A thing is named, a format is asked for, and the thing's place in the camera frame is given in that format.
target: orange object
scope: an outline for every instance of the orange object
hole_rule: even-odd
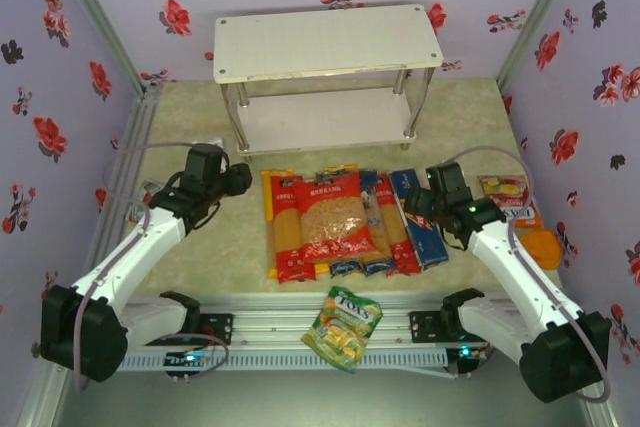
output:
[[[529,255],[545,270],[554,270],[562,262],[562,247],[550,230],[531,230],[520,238],[520,242]]]

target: shelf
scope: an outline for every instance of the shelf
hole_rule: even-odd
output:
[[[254,97],[238,116],[249,142],[243,154],[413,140],[403,134],[407,98],[390,88]]]
[[[442,65],[422,5],[367,7],[216,20],[218,84]]]

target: lower shelf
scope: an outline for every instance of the lower shelf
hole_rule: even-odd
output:
[[[372,144],[406,144],[411,111],[391,88],[277,95],[238,106],[255,155]]]
[[[221,348],[213,355],[199,358],[185,364],[178,359],[166,359],[164,351],[141,351],[127,354],[118,369],[120,372],[198,372],[224,357]],[[370,349],[365,352],[358,369],[400,369],[412,370],[446,367],[445,349]],[[264,350],[232,351],[229,362],[221,370],[324,370],[333,369],[311,350]]]

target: blue pasta package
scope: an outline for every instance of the blue pasta package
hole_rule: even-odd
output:
[[[400,201],[400,207],[404,206],[409,189],[413,186],[420,186],[418,175],[414,169],[391,172],[389,179],[393,191]],[[418,255],[422,270],[449,260],[449,254],[447,254],[447,249],[438,233],[437,225],[419,215],[403,213],[406,219],[407,235]]]

